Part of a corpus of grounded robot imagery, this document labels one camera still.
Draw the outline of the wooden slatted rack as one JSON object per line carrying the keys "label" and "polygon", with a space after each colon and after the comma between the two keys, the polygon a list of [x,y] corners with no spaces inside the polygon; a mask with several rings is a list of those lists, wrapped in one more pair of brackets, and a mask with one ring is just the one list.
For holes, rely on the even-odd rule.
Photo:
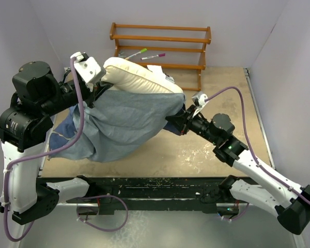
{"label": "wooden slatted rack", "polygon": [[[119,29],[146,29],[146,30],[174,30],[185,32],[203,32],[204,38],[191,38],[191,37],[168,37],[168,36],[145,36],[145,35],[124,35],[119,34]],[[148,51],[161,51],[161,52],[179,52],[179,53],[197,53],[199,54],[199,61],[197,64],[175,64],[175,63],[156,63],[164,69],[177,69],[177,70],[193,70],[196,72],[197,86],[184,87],[184,90],[201,91],[202,89],[202,71],[206,68],[206,47],[211,43],[212,34],[211,27],[180,27],[180,26],[158,26],[158,25],[134,25],[134,24],[117,24],[113,22],[110,28],[110,39],[115,42],[114,56],[117,57],[118,53],[123,50],[137,50],[147,48]],[[201,48],[174,48],[164,46],[141,46],[141,45],[122,45],[120,41],[158,41],[158,42],[179,42],[179,43],[198,43]]]}

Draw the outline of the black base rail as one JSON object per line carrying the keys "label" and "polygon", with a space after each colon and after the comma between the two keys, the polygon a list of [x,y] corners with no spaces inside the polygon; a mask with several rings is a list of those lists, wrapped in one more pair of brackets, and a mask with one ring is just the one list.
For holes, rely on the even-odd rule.
{"label": "black base rail", "polygon": [[223,177],[91,178],[90,192],[71,203],[91,204],[99,214],[126,209],[236,214],[246,202],[221,191],[222,181]]}

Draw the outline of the green cap marker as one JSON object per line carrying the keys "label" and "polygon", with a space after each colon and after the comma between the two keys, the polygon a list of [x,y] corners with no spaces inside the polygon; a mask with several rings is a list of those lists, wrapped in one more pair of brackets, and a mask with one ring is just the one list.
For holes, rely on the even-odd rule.
{"label": "green cap marker", "polygon": [[136,56],[136,55],[142,54],[142,53],[144,53],[144,52],[146,52],[146,51],[147,51],[147,48],[143,48],[143,49],[141,49],[140,51],[138,51],[138,52],[136,52],[136,53],[134,53],[134,54],[132,54],[132,55],[130,55],[130,56],[127,56],[125,59],[126,59],[126,60],[129,60],[130,58],[132,58],[132,57],[134,57],[134,56]]}

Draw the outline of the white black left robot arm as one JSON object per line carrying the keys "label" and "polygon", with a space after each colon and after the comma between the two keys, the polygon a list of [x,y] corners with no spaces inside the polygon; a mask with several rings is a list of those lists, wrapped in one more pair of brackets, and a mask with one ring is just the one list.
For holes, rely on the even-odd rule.
{"label": "white black left robot arm", "polygon": [[58,82],[43,61],[24,64],[12,78],[15,93],[0,116],[0,140],[4,153],[4,184],[0,212],[20,225],[51,213],[65,193],[89,203],[95,188],[82,178],[64,181],[58,188],[38,181],[41,160],[52,117],[73,106],[93,107],[107,89],[104,68],[93,58],[74,55],[71,81]]}

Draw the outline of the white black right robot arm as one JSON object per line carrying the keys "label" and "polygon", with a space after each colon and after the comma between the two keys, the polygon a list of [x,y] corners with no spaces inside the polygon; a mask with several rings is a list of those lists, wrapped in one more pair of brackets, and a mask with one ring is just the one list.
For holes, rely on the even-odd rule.
{"label": "white black right robot arm", "polygon": [[215,114],[208,121],[190,108],[167,116],[166,120],[181,134],[192,131],[212,143],[221,162],[255,181],[251,185],[237,177],[227,177],[219,190],[223,201],[237,199],[250,203],[274,215],[289,232],[302,233],[310,222],[310,185],[303,187],[291,181],[257,158],[250,147],[233,135],[235,126],[228,115]]}

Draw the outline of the magenta cap marker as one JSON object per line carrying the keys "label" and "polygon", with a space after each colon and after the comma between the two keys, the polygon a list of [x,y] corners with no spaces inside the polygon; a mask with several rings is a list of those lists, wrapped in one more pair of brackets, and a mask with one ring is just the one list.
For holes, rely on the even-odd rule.
{"label": "magenta cap marker", "polygon": [[141,60],[149,60],[149,59],[153,59],[153,58],[157,58],[157,57],[164,57],[166,54],[165,53],[161,53],[161,54],[157,54],[157,55],[151,55],[151,56],[147,56],[147,57],[142,57]]}

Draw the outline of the blue printed pillowcase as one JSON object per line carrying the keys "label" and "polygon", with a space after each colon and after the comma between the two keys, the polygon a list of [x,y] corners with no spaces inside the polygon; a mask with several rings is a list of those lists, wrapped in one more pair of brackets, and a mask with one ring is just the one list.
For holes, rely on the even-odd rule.
{"label": "blue printed pillowcase", "polygon": [[185,104],[180,94],[135,94],[107,90],[94,107],[84,107],[84,128],[70,148],[53,155],[69,160],[112,162],[123,159],[156,136],[162,129],[177,130],[166,121]]}

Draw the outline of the cream white pillow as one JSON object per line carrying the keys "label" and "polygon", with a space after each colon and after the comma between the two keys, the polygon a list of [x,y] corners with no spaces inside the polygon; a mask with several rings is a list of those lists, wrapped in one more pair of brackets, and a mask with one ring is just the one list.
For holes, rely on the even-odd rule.
{"label": "cream white pillow", "polygon": [[164,73],[154,73],[141,65],[119,57],[108,58],[102,81],[111,83],[110,90],[136,94],[180,94],[183,90],[167,79]]}

